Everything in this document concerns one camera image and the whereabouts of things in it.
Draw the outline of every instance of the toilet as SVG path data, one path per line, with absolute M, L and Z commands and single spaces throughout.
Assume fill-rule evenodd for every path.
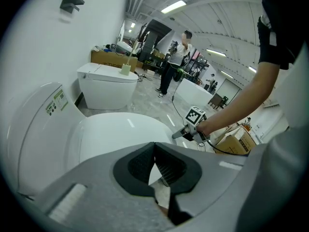
M 2 152 L 14 192 L 34 197 L 92 157 L 148 142 L 176 144 L 160 121 L 139 114 L 85 117 L 60 83 L 39 87 L 15 113 Z M 149 184 L 161 177 L 154 165 Z
M 98 110 L 118 110 L 130 103 L 138 76 L 120 74 L 121 69 L 87 63 L 77 70 L 80 89 L 87 107 Z

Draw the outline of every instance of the wall hook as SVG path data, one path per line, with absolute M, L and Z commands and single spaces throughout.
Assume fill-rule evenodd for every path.
M 83 5 L 84 3 L 84 0 L 62 0 L 60 9 L 63 9 L 72 14 L 73 9 L 79 11 L 79 8 L 76 7 L 76 5 Z

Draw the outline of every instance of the floor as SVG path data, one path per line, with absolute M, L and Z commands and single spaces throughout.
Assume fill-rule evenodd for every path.
M 159 93 L 155 91 L 156 87 L 160 87 L 161 78 L 159 77 L 159 75 L 155 74 L 154 76 L 149 76 L 147 72 L 144 72 L 144 70 L 139 68 L 136 69 L 136 72 L 139 74 L 146 74 L 151 81 L 144 78 L 143 81 L 137 83 L 137 87 L 133 94 L 132 102 L 130 105 L 120 110 L 93 110 L 88 109 L 85 100 L 82 99 L 78 108 L 87 117 L 101 113 L 130 112 L 153 117 L 166 124 L 173 132 L 176 132 L 180 128 L 182 128 L 183 120 L 178 115 L 176 109 L 172 104 L 172 96 L 179 82 L 175 82 L 174 80 L 172 80 L 167 95 L 163 98 L 159 98 Z M 184 117 L 185 114 L 188 112 L 189 108 L 195 104 L 188 104 L 181 97 L 175 94 L 174 105 L 180 115 Z M 216 111 L 207 104 L 205 104 L 204 107 L 199 106 L 199 108 L 206 112 L 206 117 L 210 117 L 211 115 L 216 113 Z M 211 141 L 218 137 L 222 132 L 223 130 L 212 133 Z M 208 144 L 205 144 L 205 146 L 198 146 L 195 141 L 190 142 L 184 138 L 178 138 L 176 139 L 176 142 L 178 146 L 186 147 L 191 150 L 200 150 L 213 153 L 212 148 Z M 155 189 L 155 194 L 159 205 L 164 208 L 168 208 L 169 188 L 164 186 L 161 180 L 153 183 L 152 187 Z

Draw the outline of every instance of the person's arm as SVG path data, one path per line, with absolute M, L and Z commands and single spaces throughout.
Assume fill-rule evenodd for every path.
M 278 77 L 280 65 L 259 63 L 251 83 L 223 110 L 202 121 L 197 130 L 209 135 L 213 131 L 229 126 L 256 110 L 271 94 Z
M 185 33 L 182 34 L 182 44 L 183 44 L 184 48 L 185 48 L 186 50 L 188 50 L 187 36 L 186 36 Z

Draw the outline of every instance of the cardboard box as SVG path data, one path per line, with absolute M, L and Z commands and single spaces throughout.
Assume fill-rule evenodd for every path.
M 255 142 L 243 126 L 226 132 L 221 136 L 220 141 L 216 145 L 222 151 L 237 155 L 246 155 L 255 146 Z M 218 154 L 224 154 L 216 149 L 214 151 Z
M 160 52 L 160 57 L 159 57 L 159 58 L 164 59 L 164 58 L 165 58 L 165 54 L 163 54 L 163 53 Z
M 143 62 L 137 61 L 136 67 L 142 68 L 143 67 Z
M 117 68 L 121 68 L 123 64 L 126 64 L 128 56 L 122 54 L 116 54 L 115 52 L 104 51 L 92 51 L 91 62 L 96 64 L 104 64 Z M 131 58 L 129 65 L 131 65 L 131 72 L 135 71 L 137 65 L 137 58 Z
M 154 52 L 152 53 L 152 55 L 158 57 L 158 58 L 165 58 L 165 55 L 157 50 L 154 50 Z

